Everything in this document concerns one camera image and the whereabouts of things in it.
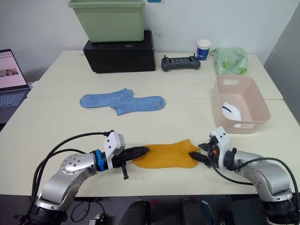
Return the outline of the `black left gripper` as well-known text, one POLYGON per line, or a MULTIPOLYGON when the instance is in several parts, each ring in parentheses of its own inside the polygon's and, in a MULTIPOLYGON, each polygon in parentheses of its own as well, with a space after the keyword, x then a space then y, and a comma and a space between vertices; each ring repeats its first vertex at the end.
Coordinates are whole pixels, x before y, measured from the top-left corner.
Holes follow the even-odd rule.
POLYGON ((119 155, 115 155, 112 158, 113 169, 121 168, 123 172, 123 179, 126 180, 129 178, 127 173, 126 165, 127 161, 134 160, 136 158, 145 156, 149 151, 149 147, 146 146, 138 146, 132 147, 130 150, 124 150, 119 155))

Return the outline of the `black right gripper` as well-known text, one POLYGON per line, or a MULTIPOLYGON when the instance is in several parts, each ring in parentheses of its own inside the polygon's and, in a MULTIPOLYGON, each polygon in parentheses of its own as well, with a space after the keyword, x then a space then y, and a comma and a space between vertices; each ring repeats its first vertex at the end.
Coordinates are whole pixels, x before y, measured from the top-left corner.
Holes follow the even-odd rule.
MULTIPOLYGON (((202 143, 199 144, 198 147, 203 150, 208 152, 208 156, 212 160, 212 164, 215 167, 219 167, 218 160, 219 160, 219 147, 218 147, 218 140, 216 138, 211 138, 209 143, 202 143)), ((192 151, 188 153, 189 156, 201 163, 204 164, 209 164, 209 159, 206 155, 201 154, 198 151, 192 151)))

